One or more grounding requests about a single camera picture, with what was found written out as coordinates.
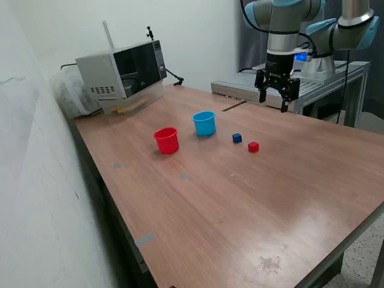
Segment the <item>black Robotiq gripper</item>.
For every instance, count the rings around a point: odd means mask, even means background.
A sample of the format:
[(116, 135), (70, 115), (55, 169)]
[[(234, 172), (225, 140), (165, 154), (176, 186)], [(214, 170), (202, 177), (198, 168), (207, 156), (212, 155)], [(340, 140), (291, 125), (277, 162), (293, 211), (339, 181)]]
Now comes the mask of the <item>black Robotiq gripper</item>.
[(267, 53), (265, 69), (257, 70), (254, 84), (259, 90), (260, 103), (266, 101), (266, 90), (268, 87), (278, 89), (283, 99), (280, 109), (281, 113), (287, 112), (289, 104), (299, 98), (300, 79), (290, 78), (293, 61), (294, 54), (276, 55)]

